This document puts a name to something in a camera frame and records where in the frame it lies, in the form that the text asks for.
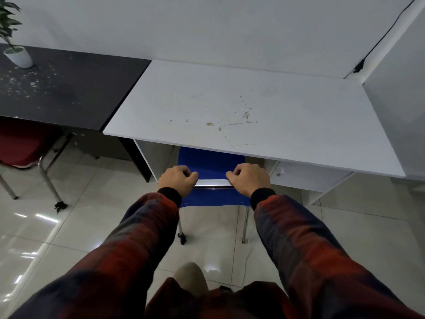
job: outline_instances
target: white flower pot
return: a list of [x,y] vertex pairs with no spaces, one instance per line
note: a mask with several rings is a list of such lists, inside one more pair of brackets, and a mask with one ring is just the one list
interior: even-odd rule
[[15,65],[21,68],[30,68],[32,67],[32,59],[29,56],[26,49],[22,46],[15,46],[15,50],[13,48],[7,48],[3,52]]

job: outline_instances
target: pant leg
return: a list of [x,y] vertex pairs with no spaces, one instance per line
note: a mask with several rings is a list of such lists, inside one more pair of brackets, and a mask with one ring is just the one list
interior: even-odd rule
[[198,297],[208,292],[207,281],[201,268],[193,262],[186,263],[174,273],[178,285],[193,296]]

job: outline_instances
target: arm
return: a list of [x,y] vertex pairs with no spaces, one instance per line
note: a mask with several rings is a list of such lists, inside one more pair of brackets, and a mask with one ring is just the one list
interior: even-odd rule
[[141,318],[153,273],[174,241],[182,196],[197,179],[187,167],[168,169],[158,193],[142,196],[102,245],[10,318]]
[[227,176],[251,197],[260,239],[291,302],[306,318],[423,318],[351,260],[308,209],[277,196],[263,169],[247,165]]

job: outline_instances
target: red chair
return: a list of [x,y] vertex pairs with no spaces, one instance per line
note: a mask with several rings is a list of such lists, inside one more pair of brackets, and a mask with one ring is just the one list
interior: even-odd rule
[[[67,204],[62,201],[47,176],[47,172],[71,140],[72,134],[67,135],[65,143],[45,169],[43,161],[53,144],[62,135],[62,130],[52,125],[21,119],[0,118],[0,165],[15,170],[29,170],[38,166],[41,176],[56,198],[57,203],[54,207],[58,213],[61,209],[65,209]],[[18,199],[18,196],[1,176],[0,184],[13,199]]]

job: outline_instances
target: hand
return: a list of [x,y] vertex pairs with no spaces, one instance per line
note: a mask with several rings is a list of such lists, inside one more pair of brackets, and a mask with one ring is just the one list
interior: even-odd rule
[[177,165],[167,169],[158,180],[158,190],[171,187],[178,191],[180,196],[186,197],[198,181],[198,173],[190,172],[185,165]]
[[269,174],[259,165],[241,163],[236,169],[226,172],[226,177],[242,195],[251,197],[258,188],[271,188]]

